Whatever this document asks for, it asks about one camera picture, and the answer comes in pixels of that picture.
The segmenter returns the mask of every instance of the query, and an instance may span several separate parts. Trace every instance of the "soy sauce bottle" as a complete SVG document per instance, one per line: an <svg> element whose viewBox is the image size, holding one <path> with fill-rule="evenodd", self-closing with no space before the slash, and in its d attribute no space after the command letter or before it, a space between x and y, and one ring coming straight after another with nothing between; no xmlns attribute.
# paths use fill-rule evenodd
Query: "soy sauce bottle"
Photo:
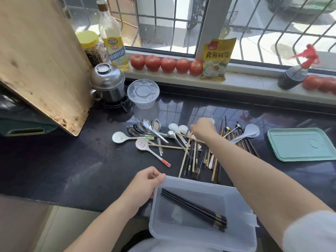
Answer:
<svg viewBox="0 0 336 252"><path fill-rule="evenodd" d="M307 49L292 57L306 57L308 60L301 65L293 66L283 73L278 80L279 88L288 90L296 87L307 77L308 69L312 64L319 64L319 55L313 45L308 44Z"/></svg>

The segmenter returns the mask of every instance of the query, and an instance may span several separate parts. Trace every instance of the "hand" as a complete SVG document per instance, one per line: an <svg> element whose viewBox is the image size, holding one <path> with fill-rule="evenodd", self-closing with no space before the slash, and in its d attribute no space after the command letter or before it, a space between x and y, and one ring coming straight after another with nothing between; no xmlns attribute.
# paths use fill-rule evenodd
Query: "hand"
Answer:
<svg viewBox="0 0 336 252"><path fill-rule="evenodd" d="M205 143L209 138L218 135L215 126L207 118L200 118L196 124L190 126L190 130L196 139Z"/></svg>
<svg viewBox="0 0 336 252"><path fill-rule="evenodd" d="M139 208L144 205L154 189L166 180L166 174L160 173L154 166L139 171L120 199L130 208L131 214L135 216Z"/></svg>

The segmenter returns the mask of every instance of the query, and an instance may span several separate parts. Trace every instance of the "white sleeve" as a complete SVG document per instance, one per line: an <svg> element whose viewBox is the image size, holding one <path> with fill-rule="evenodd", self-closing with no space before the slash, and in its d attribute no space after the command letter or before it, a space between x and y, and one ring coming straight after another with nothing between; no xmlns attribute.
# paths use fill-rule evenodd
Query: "white sleeve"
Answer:
<svg viewBox="0 0 336 252"><path fill-rule="evenodd" d="M284 232L284 252L335 252L336 213L317 211L293 222Z"/></svg>

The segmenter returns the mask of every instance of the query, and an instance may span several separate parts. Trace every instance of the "small steamer pot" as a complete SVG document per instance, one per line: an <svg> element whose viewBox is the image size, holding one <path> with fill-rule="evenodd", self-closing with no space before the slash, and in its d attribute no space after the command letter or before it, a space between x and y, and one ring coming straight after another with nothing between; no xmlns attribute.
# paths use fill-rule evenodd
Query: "small steamer pot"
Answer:
<svg viewBox="0 0 336 252"><path fill-rule="evenodd" d="M126 95L125 75L115 65L109 63L98 64L91 72L90 85L92 97L99 101L120 101Z"/></svg>

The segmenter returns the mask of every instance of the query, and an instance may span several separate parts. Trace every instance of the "red tomato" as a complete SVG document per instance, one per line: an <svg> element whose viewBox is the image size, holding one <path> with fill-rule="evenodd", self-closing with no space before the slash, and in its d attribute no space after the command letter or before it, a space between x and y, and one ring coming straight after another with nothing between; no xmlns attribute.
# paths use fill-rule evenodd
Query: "red tomato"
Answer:
<svg viewBox="0 0 336 252"><path fill-rule="evenodd" d="M171 57L165 57L161 60L161 69L165 73L172 73L175 70L176 61Z"/></svg>
<svg viewBox="0 0 336 252"><path fill-rule="evenodd" d="M191 63L190 66L190 74L197 76L200 75L203 72L203 63L202 61L195 60Z"/></svg>
<svg viewBox="0 0 336 252"><path fill-rule="evenodd" d="M141 70L145 66L145 59L140 54L134 54L131 57L131 66L136 70Z"/></svg>
<svg viewBox="0 0 336 252"><path fill-rule="evenodd" d="M319 88L321 92L327 93L336 89L336 81L333 77L324 77L321 80L323 81L323 84Z"/></svg>
<svg viewBox="0 0 336 252"><path fill-rule="evenodd" d="M186 58L180 58L176 62L176 70L178 73L186 73L190 68L190 61Z"/></svg>
<svg viewBox="0 0 336 252"><path fill-rule="evenodd" d="M155 55L149 55L145 59L145 65L151 72L157 72L161 65L161 60Z"/></svg>
<svg viewBox="0 0 336 252"><path fill-rule="evenodd" d="M309 75L302 82L302 87L306 90L314 90L321 87L323 81L318 75Z"/></svg>

